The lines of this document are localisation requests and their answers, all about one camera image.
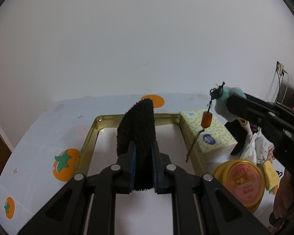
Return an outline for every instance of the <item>yellow floral tissue box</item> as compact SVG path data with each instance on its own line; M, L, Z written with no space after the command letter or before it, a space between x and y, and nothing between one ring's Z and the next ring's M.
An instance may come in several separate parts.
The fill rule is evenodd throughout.
M194 136L198 131L202 130L201 119L205 111L190 110L181 112ZM212 115L210 127L199 135L197 144L206 164L210 164L228 157L237 144L237 141L218 118Z

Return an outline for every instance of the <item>blue label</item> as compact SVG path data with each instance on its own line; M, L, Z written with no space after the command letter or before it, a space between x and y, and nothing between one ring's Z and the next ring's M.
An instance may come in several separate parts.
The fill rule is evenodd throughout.
M202 139L209 145L214 145L216 143L216 140L212 138L210 134L205 134Z

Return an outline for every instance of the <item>amber bead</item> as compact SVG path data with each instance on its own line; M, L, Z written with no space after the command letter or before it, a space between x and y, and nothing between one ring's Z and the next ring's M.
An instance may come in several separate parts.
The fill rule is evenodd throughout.
M208 128L211 125L212 113L205 111L202 115L201 127Z

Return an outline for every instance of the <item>silver screw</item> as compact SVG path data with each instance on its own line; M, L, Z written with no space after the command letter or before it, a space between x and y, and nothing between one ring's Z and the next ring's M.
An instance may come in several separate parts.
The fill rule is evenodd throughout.
M81 174L81 173L78 173L78 174L76 174L76 175L74 176L74 179L75 179L76 181L81 181L83 178L84 178L84 175Z
M284 130L284 134L285 134L286 136L288 136L289 138L292 138L292 134L291 134L289 131Z
M166 168L169 171L175 171L176 170L176 166L174 164L168 164Z
M210 182L211 180L213 180L213 176L209 173L206 173L205 175L202 176L204 178L204 180Z
M111 168L111 170L113 170L113 171L118 171L118 170L121 169L121 166L118 165L118 164L113 164L113 165L111 165L110 168Z

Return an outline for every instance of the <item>white wall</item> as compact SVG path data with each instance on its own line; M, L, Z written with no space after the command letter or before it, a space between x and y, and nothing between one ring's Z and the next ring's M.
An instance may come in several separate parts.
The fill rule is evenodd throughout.
M282 0L6 0L0 126L16 146L61 99L208 93L222 81L264 98L277 60L294 86Z

